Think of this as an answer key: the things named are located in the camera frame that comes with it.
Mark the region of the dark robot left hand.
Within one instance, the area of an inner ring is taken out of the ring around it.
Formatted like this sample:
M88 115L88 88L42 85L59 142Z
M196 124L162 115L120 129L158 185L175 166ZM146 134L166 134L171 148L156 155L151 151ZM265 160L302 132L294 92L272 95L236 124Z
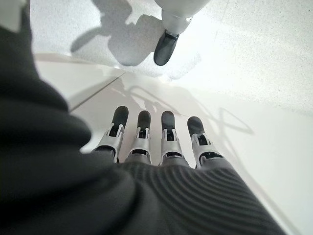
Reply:
M28 5L0 22L0 232L3 235L281 235L222 156L191 168L153 166L109 147L80 151L91 132L38 76Z

